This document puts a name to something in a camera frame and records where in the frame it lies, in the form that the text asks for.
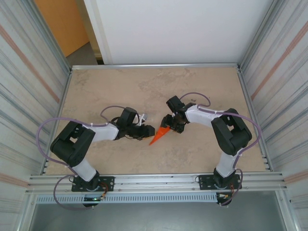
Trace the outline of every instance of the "beige tabletop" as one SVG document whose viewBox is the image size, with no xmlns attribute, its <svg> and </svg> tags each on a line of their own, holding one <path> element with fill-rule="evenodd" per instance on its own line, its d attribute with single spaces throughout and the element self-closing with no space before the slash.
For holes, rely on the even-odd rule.
<svg viewBox="0 0 308 231">
<path fill-rule="evenodd" d="M 236 109 L 249 116 L 235 68 L 158 68 L 74 70 L 64 103 L 62 116 L 87 123 L 104 123 L 103 108 L 110 105 L 129 106 L 139 114 L 147 113 L 145 124 L 159 128 L 162 118 L 170 114 L 166 101 L 191 91 L 208 96 L 210 109 Z M 189 95 L 184 103 L 206 103 L 198 95 Z M 112 119 L 122 109 L 108 109 Z M 253 134 L 253 126 L 246 123 Z M 66 122 L 59 124 L 58 132 Z M 212 172 L 221 150 L 211 128 L 190 123 L 182 134 L 169 132 L 149 146 L 142 141 L 122 138 L 91 144 L 86 158 L 101 174 L 150 174 Z M 259 146 L 246 151 L 237 165 L 243 171 L 264 171 Z M 62 165 L 50 162 L 47 174 L 70 173 Z"/>
</svg>

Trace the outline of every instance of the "robotic arm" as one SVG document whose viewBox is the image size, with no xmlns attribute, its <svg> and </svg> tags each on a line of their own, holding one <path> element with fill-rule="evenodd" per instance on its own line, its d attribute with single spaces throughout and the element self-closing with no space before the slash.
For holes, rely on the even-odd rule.
<svg viewBox="0 0 308 231">
<path fill-rule="evenodd" d="M 115 141 L 125 136 L 137 140 L 153 136 L 155 129 L 142 124 L 146 119 L 146 114 L 139 115 L 134 109 L 126 107 L 121 116 L 101 127 L 86 127 L 70 121 L 52 142 L 50 150 L 78 174 L 77 187 L 94 191 L 99 184 L 99 173 L 85 158 L 91 143 Z"/>
<path fill-rule="evenodd" d="M 178 133 L 182 133 L 188 123 L 199 123 L 213 128 L 222 149 L 220 161 L 214 169 L 214 181 L 218 188 L 228 186 L 235 174 L 239 152 L 252 139 L 251 132 L 241 118 L 221 114 L 224 112 L 238 114 L 237 111 L 231 108 L 227 111 L 206 109 L 207 112 L 204 112 L 195 103 L 185 105 L 177 96 L 169 99 L 167 105 L 173 115 L 165 116 L 161 127 L 170 127 Z"/>
</svg>

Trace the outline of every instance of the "orange cone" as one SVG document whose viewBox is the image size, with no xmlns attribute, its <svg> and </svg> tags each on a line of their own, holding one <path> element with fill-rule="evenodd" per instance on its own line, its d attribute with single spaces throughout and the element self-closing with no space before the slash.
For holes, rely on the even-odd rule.
<svg viewBox="0 0 308 231">
<path fill-rule="evenodd" d="M 156 142 L 159 138 L 161 138 L 163 135 L 165 135 L 169 131 L 170 131 L 170 127 L 166 127 L 166 128 L 160 127 L 149 145 Z"/>
</svg>

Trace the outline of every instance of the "gray floor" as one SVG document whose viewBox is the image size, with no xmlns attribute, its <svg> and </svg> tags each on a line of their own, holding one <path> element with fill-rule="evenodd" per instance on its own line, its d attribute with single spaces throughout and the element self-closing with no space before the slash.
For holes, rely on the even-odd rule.
<svg viewBox="0 0 308 231">
<path fill-rule="evenodd" d="M 67 60 L 71 66 L 73 65 L 97 65 L 94 52 L 90 43 L 80 47 L 77 51 L 67 56 Z"/>
<path fill-rule="evenodd" d="M 285 231 L 275 192 L 240 192 L 216 203 L 104 204 L 69 211 L 37 205 L 32 231 Z"/>
</svg>

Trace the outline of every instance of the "white wall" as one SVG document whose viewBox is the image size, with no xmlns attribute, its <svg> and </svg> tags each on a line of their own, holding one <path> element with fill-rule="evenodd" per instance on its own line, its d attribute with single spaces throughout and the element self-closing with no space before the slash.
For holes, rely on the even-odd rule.
<svg viewBox="0 0 308 231">
<path fill-rule="evenodd" d="M 85 0 L 106 64 L 239 62 L 272 0 Z"/>
</svg>

